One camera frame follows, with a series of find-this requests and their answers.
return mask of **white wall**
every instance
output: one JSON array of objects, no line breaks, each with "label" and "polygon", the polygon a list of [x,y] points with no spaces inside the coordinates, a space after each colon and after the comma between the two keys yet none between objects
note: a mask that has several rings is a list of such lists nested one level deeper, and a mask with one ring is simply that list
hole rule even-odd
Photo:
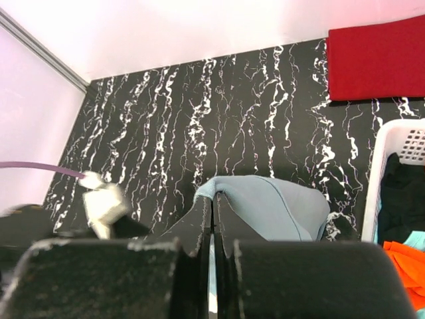
[{"label": "white wall", "polygon": [[425,14],[425,0],[0,0],[86,80]]},{"label": "white wall", "polygon": [[[57,165],[84,95],[0,27],[0,161]],[[43,203],[53,173],[0,169],[0,214]]]}]

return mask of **plastic basket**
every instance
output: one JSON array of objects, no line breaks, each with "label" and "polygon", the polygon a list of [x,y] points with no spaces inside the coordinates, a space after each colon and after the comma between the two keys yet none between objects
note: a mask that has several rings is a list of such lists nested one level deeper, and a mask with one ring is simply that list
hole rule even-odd
[{"label": "plastic basket", "polygon": [[381,179],[386,160],[394,152],[400,157],[401,163],[425,164],[425,119],[393,120],[384,124],[378,131],[367,189],[362,241],[374,241],[381,202]]}]

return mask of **light blue cloth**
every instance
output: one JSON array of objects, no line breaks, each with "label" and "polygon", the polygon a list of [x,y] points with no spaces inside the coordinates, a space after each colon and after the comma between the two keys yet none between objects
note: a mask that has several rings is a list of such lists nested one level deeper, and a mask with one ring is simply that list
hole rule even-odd
[{"label": "light blue cloth", "polygon": [[[375,237],[373,242],[378,243],[378,227],[375,229]],[[403,245],[418,249],[419,251],[425,251],[425,231],[412,231],[407,240]],[[419,319],[425,319],[425,308],[420,309],[416,312]]]},{"label": "light blue cloth", "polygon": [[[213,200],[218,192],[226,194],[236,214],[268,241],[320,240],[330,212],[326,198],[316,189],[255,175],[214,177],[198,188],[194,201],[199,196]],[[209,293],[217,294],[212,241]]]}]

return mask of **white connector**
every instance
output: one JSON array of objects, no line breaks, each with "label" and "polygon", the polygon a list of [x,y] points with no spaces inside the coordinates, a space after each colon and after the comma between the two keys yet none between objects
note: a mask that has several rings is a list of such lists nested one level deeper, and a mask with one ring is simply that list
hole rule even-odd
[{"label": "white connector", "polygon": [[78,183],[91,189],[82,196],[87,220],[99,239],[110,239],[112,224],[127,213],[129,205],[116,184],[106,183],[92,171],[83,174]]}]

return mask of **marble pattern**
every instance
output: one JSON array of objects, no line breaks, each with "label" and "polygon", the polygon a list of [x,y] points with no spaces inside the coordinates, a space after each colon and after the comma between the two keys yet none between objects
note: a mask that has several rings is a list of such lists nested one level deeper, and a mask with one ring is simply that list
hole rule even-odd
[{"label": "marble pattern", "polygon": [[[309,41],[97,80],[60,164],[118,182],[133,218],[160,235],[215,175],[258,174],[318,188],[331,206],[324,239],[359,239],[375,136],[420,118],[424,100],[342,103],[327,93],[325,41]],[[72,178],[44,203],[56,228],[86,223]]]}]

